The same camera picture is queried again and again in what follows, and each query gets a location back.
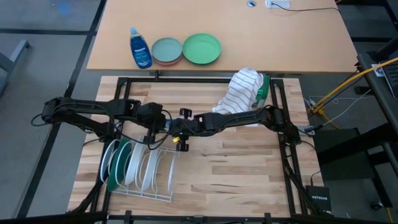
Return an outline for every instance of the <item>wooden table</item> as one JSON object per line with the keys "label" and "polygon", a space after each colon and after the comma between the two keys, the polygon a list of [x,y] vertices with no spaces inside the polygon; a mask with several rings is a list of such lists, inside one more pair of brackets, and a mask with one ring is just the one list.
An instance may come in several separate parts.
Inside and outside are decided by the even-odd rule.
{"label": "wooden table", "polygon": [[[352,73],[356,51],[341,15],[333,9],[287,12],[269,9],[264,0],[110,0],[95,39],[89,70],[140,70],[129,45],[136,27],[151,48],[163,37],[181,43],[192,34],[209,33],[220,40],[222,53],[211,65],[186,59],[173,66],[153,64],[147,70],[236,72]],[[290,9],[337,7],[334,0],[291,1]]]}
{"label": "wooden table", "polygon": [[[113,99],[117,79],[102,77],[96,100]],[[307,125],[299,80],[286,78],[284,83],[292,122]],[[194,114],[211,111],[225,96],[227,85],[140,82],[133,83],[130,98],[163,104],[176,117],[180,108],[190,108]],[[266,104],[272,104],[270,96]],[[106,121],[107,117],[98,115],[93,119]],[[123,131],[135,138],[146,133],[145,129],[132,123],[126,123]],[[95,138],[88,134],[86,140]],[[302,136],[302,139],[313,144],[309,137]],[[110,214],[123,215],[126,210],[131,210],[134,215],[263,217],[264,212],[269,212],[272,217],[290,216],[277,133],[263,126],[242,126],[228,128],[212,137],[190,138],[188,142],[189,152],[182,152],[174,167],[171,203],[112,194]],[[103,144],[99,142],[83,148],[69,210],[77,207],[94,185],[102,148]],[[317,154],[305,143],[297,146],[297,154],[303,184],[309,184],[310,176],[320,170]],[[323,184],[320,174],[314,175],[313,180],[315,185]],[[299,212],[298,192],[295,187],[293,190]]]}

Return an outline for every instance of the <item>dish soap bottle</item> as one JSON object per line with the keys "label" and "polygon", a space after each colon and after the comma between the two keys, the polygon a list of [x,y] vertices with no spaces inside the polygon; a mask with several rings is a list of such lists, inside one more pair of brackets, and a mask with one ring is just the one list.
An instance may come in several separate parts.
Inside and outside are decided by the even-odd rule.
{"label": "dish soap bottle", "polygon": [[135,27],[130,28],[130,33],[130,46],[134,60],[139,68],[149,68],[152,65],[152,57],[147,43]]}

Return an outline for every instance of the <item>green plate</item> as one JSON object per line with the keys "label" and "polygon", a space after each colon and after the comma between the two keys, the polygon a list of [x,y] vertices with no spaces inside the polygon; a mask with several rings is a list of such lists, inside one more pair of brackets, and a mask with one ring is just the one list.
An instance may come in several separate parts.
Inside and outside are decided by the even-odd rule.
{"label": "green plate", "polygon": [[172,62],[179,58],[181,53],[181,43],[177,39],[171,37],[156,40],[152,46],[152,56],[160,62]]}
{"label": "green plate", "polygon": [[[114,153],[114,156],[112,158],[111,173],[109,174],[108,184],[106,185],[106,190],[108,190],[109,192],[112,192],[119,187],[118,183],[116,183],[116,178],[118,178],[119,184],[122,184],[122,181],[124,179],[124,170],[125,170],[126,161],[131,152],[131,144],[127,145],[124,148],[123,152],[121,152],[121,150],[122,150],[122,147],[127,142],[129,142],[129,140],[126,138],[122,138],[120,140],[119,146],[116,149],[116,152]],[[118,161],[119,156],[120,156],[119,164],[118,164],[118,167],[116,167],[116,163]]]}
{"label": "green plate", "polygon": [[210,34],[194,34],[185,40],[182,52],[190,62],[205,65],[220,56],[221,44]]}

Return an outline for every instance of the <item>striped towel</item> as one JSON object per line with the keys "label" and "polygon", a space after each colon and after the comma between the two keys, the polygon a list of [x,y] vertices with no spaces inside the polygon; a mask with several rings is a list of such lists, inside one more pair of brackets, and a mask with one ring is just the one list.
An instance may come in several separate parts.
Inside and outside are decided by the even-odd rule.
{"label": "striped towel", "polygon": [[251,68],[240,70],[232,77],[226,96],[220,99],[213,112],[226,114],[250,111],[262,83],[262,74]]}

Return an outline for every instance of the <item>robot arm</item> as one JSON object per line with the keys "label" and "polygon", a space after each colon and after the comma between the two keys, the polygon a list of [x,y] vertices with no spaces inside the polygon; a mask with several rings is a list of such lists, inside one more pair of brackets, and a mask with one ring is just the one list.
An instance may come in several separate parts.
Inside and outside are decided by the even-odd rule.
{"label": "robot arm", "polygon": [[[193,119],[187,119],[192,114],[190,110],[182,110],[185,112],[185,119],[170,120],[162,113],[163,106],[157,103],[141,105],[137,100],[103,102],[55,98],[45,103],[42,120],[47,124],[66,122],[84,131],[92,131],[101,141],[114,139],[115,119],[130,121],[148,129],[144,140],[147,144],[152,144],[159,132],[167,131],[173,137],[181,139],[184,145],[189,136],[207,137],[226,128],[259,123],[272,131],[284,133],[290,144],[301,143],[297,127],[286,119],[282,109],[273,106],[236,114],[203,113],[195,115]],[[99,123],[79,113],[107,115],[110,122]]]}

